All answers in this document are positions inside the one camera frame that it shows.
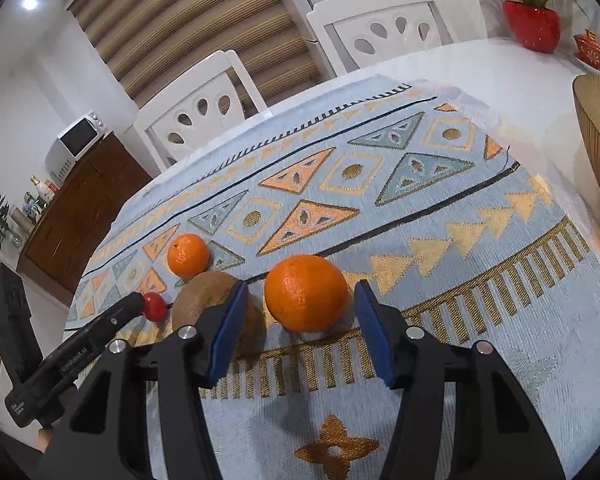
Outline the person left hand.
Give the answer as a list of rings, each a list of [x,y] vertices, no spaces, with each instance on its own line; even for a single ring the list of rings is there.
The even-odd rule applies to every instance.
[[[53,433],[53,427],[43,427],[40,430],[38,430],[38,444],[36,446],[38,447],[38,450],[42,453],[46,452],[46,448],[50,444],[50,440],[52,440]]]

